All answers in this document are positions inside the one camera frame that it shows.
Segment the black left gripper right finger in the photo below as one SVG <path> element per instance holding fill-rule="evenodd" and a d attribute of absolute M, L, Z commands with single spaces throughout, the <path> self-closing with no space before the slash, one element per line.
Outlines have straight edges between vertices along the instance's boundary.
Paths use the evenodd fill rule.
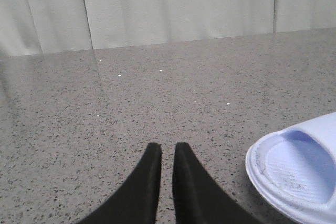
<path fill-rule="evenodd" d="M 175 148 L 173 200 L 177 223 L 260 223 L 219 187 L 186 142 Z"/>

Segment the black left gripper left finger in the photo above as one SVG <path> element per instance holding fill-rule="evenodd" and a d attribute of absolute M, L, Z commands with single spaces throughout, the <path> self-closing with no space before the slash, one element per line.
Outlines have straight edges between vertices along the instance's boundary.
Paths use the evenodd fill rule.
<path fill-rule="evenodd" d="M 162 151 L 149 143 L 132 173 L 101 206 L 79 223 L 155 223 Z"/>

